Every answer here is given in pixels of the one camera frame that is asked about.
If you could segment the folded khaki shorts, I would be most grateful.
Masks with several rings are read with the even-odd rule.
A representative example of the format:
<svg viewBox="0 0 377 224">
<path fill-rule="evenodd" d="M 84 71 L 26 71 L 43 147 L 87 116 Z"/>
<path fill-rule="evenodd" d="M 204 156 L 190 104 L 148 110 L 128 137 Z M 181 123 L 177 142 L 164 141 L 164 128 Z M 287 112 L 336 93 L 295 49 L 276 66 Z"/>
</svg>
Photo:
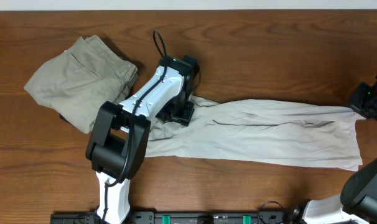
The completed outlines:
<svg viewBox="0 0 377 224">
<path fill-rule="evenodd" d="M 45 62 L 24 89 L 41 106 L 57 111 L 88 134 L 101 105 L 126 99 L 138 78 L 137 66 L 117 56 L 97 35 L 80 37 Z"/>
</svg>

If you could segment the white t-shirt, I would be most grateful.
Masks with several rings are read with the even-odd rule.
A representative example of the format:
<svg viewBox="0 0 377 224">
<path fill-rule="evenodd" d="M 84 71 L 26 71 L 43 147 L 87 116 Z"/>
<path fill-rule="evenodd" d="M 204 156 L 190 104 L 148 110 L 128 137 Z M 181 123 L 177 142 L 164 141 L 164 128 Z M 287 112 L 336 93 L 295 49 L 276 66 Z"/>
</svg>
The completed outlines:
<svg viewBox="0 0 377 224">
<path fill-rule="evenodd" d="M 217 103 L 192 96 L 188 126 L 157 121 L 146 157 L 177 156 L 356 171 L 361 116 L 342 106 L 273 100 Z"/>
</svg>

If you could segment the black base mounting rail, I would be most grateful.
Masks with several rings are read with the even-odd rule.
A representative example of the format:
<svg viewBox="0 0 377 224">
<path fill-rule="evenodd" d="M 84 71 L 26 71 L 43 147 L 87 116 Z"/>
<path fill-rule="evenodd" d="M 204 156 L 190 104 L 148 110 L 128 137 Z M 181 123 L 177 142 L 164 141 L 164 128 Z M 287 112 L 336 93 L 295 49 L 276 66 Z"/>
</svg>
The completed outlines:
<svg viewBox="0 0 377 224">
<path fill-rule="evenodd" d="M 134 212 L 123 224 L 278 224 L 284 223 L 285 212 L 256 213 L 154 213 Z M 53 214 L 50 224 L 100 223 L 95 213 Z"/>
</svg>

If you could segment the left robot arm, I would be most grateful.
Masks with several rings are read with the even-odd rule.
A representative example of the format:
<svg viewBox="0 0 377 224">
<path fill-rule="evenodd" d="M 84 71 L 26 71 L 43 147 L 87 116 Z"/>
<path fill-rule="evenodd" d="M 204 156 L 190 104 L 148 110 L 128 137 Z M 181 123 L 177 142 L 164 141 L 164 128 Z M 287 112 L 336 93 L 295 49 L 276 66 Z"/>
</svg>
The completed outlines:
<svg viewBox="0 0 377 224">
<path fill-rule="evenodd" d="M 130 180 L 144 161 L 151 127 L 158 119 L 189 125 L 194 112 L 189 96 L 199 71 L 193 57 L 165 56 L 137 93 L 117 105 L 101 105 L 85 154 L 100 184 L 97 223 L 123 223 L 128 217 Z"/>
</svg>

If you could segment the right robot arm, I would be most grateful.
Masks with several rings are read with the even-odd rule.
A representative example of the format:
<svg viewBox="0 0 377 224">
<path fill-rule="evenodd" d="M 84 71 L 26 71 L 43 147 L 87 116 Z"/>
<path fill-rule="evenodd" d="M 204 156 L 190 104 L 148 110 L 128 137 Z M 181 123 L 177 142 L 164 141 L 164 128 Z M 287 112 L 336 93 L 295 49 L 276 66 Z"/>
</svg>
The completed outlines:
<svg viewBox="0 0 377 224">
<path fill-rule="evenodd" d="M 349 106 L 366 119 L 377 121 L 377 76 L 372 86 L 361 83 Z M 377 158 L 355 172 L 340 195 L 311 200 L 296 208 L 287 223 L 377 223 Z"/>
</svg>

